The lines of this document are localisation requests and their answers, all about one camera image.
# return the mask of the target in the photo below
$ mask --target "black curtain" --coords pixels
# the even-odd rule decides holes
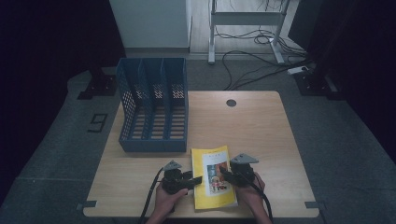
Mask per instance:
[[[67,80],[120,57],[108,0],[0,2],[0,202],[56,118]]]
[[[396,162],[394,1],[358,1],[336,48],[333,79],[352,108]]]

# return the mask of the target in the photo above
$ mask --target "floor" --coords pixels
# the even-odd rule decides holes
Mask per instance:
[[[197,2],[203,1],[192,0],[192,5]],[[242,1],[221,2],[219,7],[232,9],[231,2],[235,9],[242,10],[238,5]],[[252,8],[257,8],[261,2],[254,2]],[[198,29],[197,23],[194,21],[194,29]],[[197,38],[195,32],[198,31],[191,34],[191,53],[186,55],[189,90],[223,90],[230,81],[225,64],[233,80],[260,68],[258,72],[249,73],[249,78],[263,78],[238,90],[278,91],[281,96],[320,215],[315,218],[275,218],[275,223],[396,223],[396,166],[345,101],[302,96],[294,78],[286,71],[267,76],[278,67],[250,56],[234,55],[221,62],[221,52],[233,50],[237,45],[241,47],[239,50],[257,50],[262,57],[275,61],[270,51],[255,49],[262,46],[254,47],[254,44],[248,47],[251,43],[245,43],[246,40],[235,40],[240,44],[221,44],[223,40],[217,38],[217,62],[209,65],[205,56],[207,42],[198,44],[203,37]],[[104,70],[107,74],[115,71],[114,68]],[[82,213],[120,103],[117,93],[77,100],[90,79],[90,74],[84,72],[69,80],[69,93],[62,110],[1,206],[1,224],[136,223],[133,217],[85,217]],[[92,124],[92,118],[97,114],[107,114],[103,130],[88,132],[98,128],[97,124]],[[167,223],[186,222],[202,223],[202,220],[167,220]],[[205,222],[254,223],[227,218],[206,219]]]
[[[268,7],[266,1],[263,0],[219,0],[217,3],[218,12],[272,12],[279,11],[281,1],[269,1]],[[288,33],[291,26],[292,18],[294,17],[299,1],[290,0],[290,4],[287,11],[286,19],[283,23],[281,30],[281,37],[288,39]],[[209,1],[202,0],[191,0],[192,8],[192,30],[191,30],[191,53],[206,53],[209,45],[210,35],[210,23],[209,15],[211,5]],[[224,35],[244,35],[252,33],[250,35],[244,35],[243,37],[254,37],[259,34],[259,30],[269,31],[274,33],[276,26],[252,26],[252,25],[222,25],[217,26],[217,33]],[[253,39],[236,39],[236,38],[220,38],[216,37],[216,53],[225,53],[230,50],[243,50],[250,53],[272,53],[271,48],[268,45],[255,44]]]

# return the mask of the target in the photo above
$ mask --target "power strip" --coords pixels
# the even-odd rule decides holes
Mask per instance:
[[[295,67],[295,68],[288,69],[288,74],[295,75],[295,74],[306,72],[306,71],[308,71],[308,68],[305,66],[301,66],[301,67]]]

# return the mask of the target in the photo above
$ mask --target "hand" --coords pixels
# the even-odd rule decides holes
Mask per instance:
[[[254,178],[253,184],[255,184],[259,189],[264,190],[265,183],[262,181],[262,178],[254,172],[256,178]],[[254,206],[263,206],[262,196],[250,185],[245,187],[237,187],[235,186],[236,193],[238,195],[238,199],[248,205],[250,208]]]
[[[264,181],[262,181],[262,178],[256,172],[254,172],[254,175],[256,178],[254,179],[253,184],[264,191]],[[253,213],[253,216],[256,218],[258,224],[272,224],[267,212],[264,209],[262,196],[253,187],[234,187],[238,196],[238,200],[244,202],[250,208],[250,211]]]
[[[156,189],[155,207],[146,224],[160,224],[166,219],[168,214],[172,211],[177,201],[189,192],[188,189],[181,189],[176,194],[168,194],[163,189],[163,183]]]

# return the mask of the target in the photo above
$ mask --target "yellow booklet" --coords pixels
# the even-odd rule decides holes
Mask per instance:
[[[229,170],[227,146],[213,149],[192,148],[193,176],[201,176],[202,184],[194,188],[195,209],[237,205],[233,185],[224,180],[220,166]]]

